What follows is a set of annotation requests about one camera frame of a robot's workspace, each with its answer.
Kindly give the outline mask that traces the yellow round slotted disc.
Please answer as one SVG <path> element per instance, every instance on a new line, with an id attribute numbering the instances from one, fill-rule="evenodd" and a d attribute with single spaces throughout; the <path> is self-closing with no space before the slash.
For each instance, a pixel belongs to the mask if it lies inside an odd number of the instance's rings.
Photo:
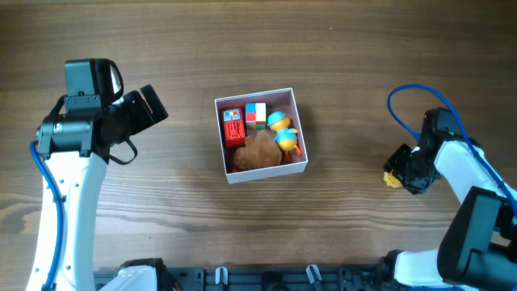
<path id="1" fill-rule="evenodd" d="M 387 187 L 390 187 L 390 188 L 402 188 L 403 187 L 402 182 L 399 179 L 397 179 L 393 175 L 392 172 L 385 171 L 383 173 L 383 180 Z"/>

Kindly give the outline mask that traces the orange duck toy blue hat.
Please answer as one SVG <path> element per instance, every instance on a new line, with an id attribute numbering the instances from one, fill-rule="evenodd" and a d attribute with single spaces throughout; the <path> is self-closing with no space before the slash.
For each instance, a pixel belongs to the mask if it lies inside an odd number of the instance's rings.
<path id="1" fill-rule="evenodd" d="M 283 112 L 273 112 L 267 118 L 267 126 L 275 132 L 274 142 L 285 154 L 285 162 L 292 161 L 290 152 L 296 151 L 298 156 L 302 155 L 298 146 L 299 131 L 291 126 L 292 120 Z"/>

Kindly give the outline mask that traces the multicolour puzzle cube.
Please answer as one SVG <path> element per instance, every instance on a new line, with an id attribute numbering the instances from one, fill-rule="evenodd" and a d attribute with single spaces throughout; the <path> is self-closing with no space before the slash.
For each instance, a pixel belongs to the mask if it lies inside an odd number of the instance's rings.
<path id="1" fill-rule="evenodd" d="M 265 103 L 247 103 L 245 106 L 246 128 L 265 129 L 267 123 L 267 105 Z"/>

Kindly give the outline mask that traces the red toy truck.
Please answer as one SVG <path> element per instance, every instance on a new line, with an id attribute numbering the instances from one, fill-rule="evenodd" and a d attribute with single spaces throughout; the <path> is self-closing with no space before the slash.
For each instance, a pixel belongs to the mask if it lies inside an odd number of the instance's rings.
<path id="1" fill-rule="evenodd" d="M 240 108 L 230 108 L 222 112 L 225 146 L 227 148 L 245 145 L 246 128 Z"/>

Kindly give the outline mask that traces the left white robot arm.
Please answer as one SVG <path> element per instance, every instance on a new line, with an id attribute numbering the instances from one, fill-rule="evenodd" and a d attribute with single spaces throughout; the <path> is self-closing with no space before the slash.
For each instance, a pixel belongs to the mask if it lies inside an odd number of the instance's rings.
<path id="1" fill-rule="evenodd" d="M 36 130 L 31 156 L 43 177 L 43 200 L 29 290 L 93 290 L 95 217 L 114 145 L 168 117 L 152 86 L 124 92 L 116 63 L 65 63 L 67 92 Z"/>

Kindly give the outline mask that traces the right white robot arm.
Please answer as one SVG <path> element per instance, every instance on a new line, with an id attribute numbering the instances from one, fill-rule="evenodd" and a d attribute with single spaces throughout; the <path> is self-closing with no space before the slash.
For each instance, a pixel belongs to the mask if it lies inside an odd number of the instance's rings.
<path id="1" fill-rule="evenodd" d="M 383 180 L 416 195 L 446 179 L 460 207 L 439 248 L 390 252 L 386 279 L 419 290 L 515 289 L 516 220 L 484 162 L 459 134 L 451 111 L 425 113 L 417 146 L 401 145 L 385 163 Z"/>

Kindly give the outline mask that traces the brown plush toy with carrot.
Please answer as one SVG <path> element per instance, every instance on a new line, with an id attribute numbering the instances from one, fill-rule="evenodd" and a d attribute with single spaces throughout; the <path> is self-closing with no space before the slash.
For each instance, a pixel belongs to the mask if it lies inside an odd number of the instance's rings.
<path id="1" fill-rule="evenodd" d="M 282 161 L 282 152 L 267 130 L 258 131 L 255 138 L 247 136 L 245 145 L 235 150 L 233 172 L 276 167 Z"/>

